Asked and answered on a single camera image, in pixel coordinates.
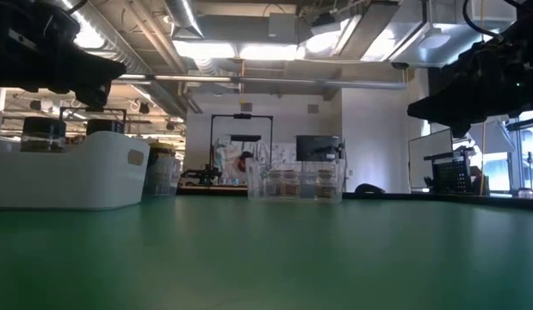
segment workbench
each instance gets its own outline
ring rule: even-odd
[[[533,211],[178,196],[0,211],[0,310],[533,309]]]

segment fluorescent light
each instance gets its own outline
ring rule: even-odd
[[[79,118],[79,119],[81,119],[81,120],[86,120],[86,116],[82,116],[79,113],[73,113],[72,115],[77,117],[77,118]]]
[[[448,43],[450,37],[447,34],[434,34],[428,37],[425,37],[420,43],[419,48],[424,49],[435,49],[443,46]]]
[[[230,83],[232,79],[229,77],[200,77],[200,76],[155,76],[157,80],[165,81],[184,81],[184,82],[212,82],[212,83]]]
[[[192,59],[226,59],[234,58],[232,44],[223,42],[185,42],[174,40],[174,47],[180,56]]]
[[[71,0],[61,0],[67,8],[72,8]],[[87,22],[83,16],[75,12],[73,16],[80,24],[80,32],[77,34],[75,43],[82,48],[99,48],[105,44],[105,39]]]
[[[149,133],[149,134],[137,134],[137,133],[125,133],[128,137],[141,136],[144,139],[147,138],[182,138],[180,134],[173,133]]]
[[[325,51],[328,48],[333,48],[337,43],[340,31],[331,31],[323,34],[318,34],[307,40],[307,50],[312,53]]]
[[[130,78],[130,79],[145,79],[146,76],[143,74],[123,74],[119,77],[119,79],[123,78]]]
[[[0,137],[1,140],[10,140],[10,141],[14,141],[14,142],[19,142],[22,140],[21,137]]]
[[[362,56],[361,61],[384,61],[394,50],[395,44],[394,33],[388,29],[383,30]]]
[[[296,45],[247,44],[239,57],[253,60],[294,60],[296,54]]]

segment white plastic bin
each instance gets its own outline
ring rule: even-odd
[[[0,208],[107,209],[141,201],[149,145],[98,132],[71,152],[0,152]]]

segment black monitor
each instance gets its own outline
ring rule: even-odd
[[[330,162],[339,159],[341,139],[337,136],[297,136],[297,161]]]

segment plastic bin handle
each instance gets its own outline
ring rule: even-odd
[[[144,153],[131,149],[128,151],[128,163],[135,166],[141,166],[144,163]]]

